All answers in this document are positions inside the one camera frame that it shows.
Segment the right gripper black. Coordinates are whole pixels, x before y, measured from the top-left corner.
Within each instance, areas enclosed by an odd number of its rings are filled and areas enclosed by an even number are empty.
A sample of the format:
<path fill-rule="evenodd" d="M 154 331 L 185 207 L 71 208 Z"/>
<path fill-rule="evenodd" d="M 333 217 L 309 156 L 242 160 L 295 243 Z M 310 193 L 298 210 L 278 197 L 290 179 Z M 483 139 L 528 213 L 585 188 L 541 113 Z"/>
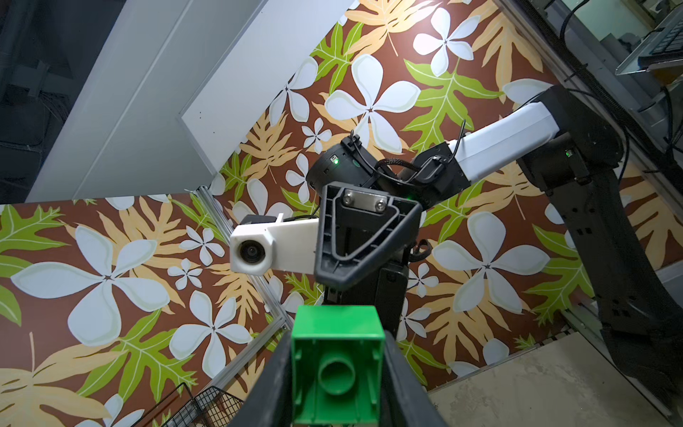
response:
<path fill-rule="evenodd" d="M 323 304 L 373 306 L 384 330 L 398 330 L 422 206 L 339 181 L 320 205 L 314 276 Z"/>

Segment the dark green square lego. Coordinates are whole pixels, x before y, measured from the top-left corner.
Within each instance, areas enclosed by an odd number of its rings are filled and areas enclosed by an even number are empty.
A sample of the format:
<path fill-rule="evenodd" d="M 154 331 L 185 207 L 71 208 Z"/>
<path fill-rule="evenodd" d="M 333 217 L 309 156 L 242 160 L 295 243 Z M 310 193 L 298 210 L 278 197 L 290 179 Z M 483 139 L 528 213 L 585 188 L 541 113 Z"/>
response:
<path fill-rule="evenodd" d="M 291 334 L 293 423 L 376 425 L 384 345 L 373 306 L 301 306 Z"/>

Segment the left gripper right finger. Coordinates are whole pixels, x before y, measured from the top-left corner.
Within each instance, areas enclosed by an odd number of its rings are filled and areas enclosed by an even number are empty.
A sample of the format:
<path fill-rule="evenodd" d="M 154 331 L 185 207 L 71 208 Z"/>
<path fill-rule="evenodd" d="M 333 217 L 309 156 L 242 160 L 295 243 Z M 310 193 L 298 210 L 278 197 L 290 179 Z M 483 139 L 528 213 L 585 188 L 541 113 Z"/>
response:
<path fill-rule="evenodd" d="M 446 426 L 388 331 L 382 363 L 381 425 Z"/>

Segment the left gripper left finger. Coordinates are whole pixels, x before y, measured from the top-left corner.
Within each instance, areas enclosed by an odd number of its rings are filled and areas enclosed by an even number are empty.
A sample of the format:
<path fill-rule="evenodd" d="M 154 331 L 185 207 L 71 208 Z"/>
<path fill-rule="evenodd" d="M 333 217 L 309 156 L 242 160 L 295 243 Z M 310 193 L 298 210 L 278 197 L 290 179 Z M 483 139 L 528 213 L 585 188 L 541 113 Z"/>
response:
<path fill-rule="evenodd" d="M 247 400 L 229 426 L 291 426 L 293 380 L 291 333 L 285 332 Z"/>

